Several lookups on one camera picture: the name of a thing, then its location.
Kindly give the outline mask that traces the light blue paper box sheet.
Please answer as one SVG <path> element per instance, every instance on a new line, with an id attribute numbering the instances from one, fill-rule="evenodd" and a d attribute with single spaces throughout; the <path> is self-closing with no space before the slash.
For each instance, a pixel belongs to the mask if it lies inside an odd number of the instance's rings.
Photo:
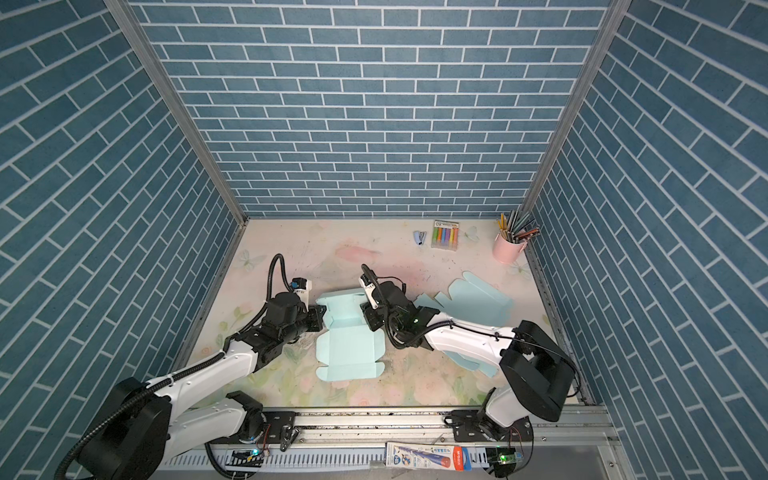
<path id="1" fill-rule="evenodd" d="M 385 365 L 383 331 L 371 331 L 362 307 L 368 299 L 361 288 L 326 292 L 317 299 L 324 306 L 323 323 L 327 331 L 316 340 L 316 359 L 321 363 L 317 377 L 325 382 L 373 379 Z"/>

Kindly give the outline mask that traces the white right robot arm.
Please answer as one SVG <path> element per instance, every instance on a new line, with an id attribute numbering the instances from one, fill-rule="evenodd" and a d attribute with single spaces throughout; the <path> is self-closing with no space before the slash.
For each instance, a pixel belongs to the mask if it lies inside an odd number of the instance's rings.
<path id="1" fill-rule="evenodd" d="M 503 374 L 507 386 L 492 389 L 483 404 L 490 422 L 506 428 L 526 416 L 560 419 L 577 368 L 537 324 L 525 320 L 517 327 L 480 325 L 417 306 L 391 281 L 380 283 L 362 275 L 360 284 L 369 328 L 383 330 L 395 348 L 455 353 Z"/>

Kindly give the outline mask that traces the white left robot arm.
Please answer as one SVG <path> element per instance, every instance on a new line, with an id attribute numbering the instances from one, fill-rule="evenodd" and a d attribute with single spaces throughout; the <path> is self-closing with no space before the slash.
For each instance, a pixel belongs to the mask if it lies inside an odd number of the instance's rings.
<path id="1" fill-rule="evenodd" d="M 147 479 L 162 462 L 220 438 L 264 443 L 263 405 L 248 394 L 230 392 L 207 408 L 197 404 L 266 367 L 303 334 L 321 331 L 326 311 L 309 304 L 304 294 L 281 292 L 218 353 L 150 381 L 118 383 L 55 478 L 65 478 L 69 466 L 78 463 L 96 479 Z"/>

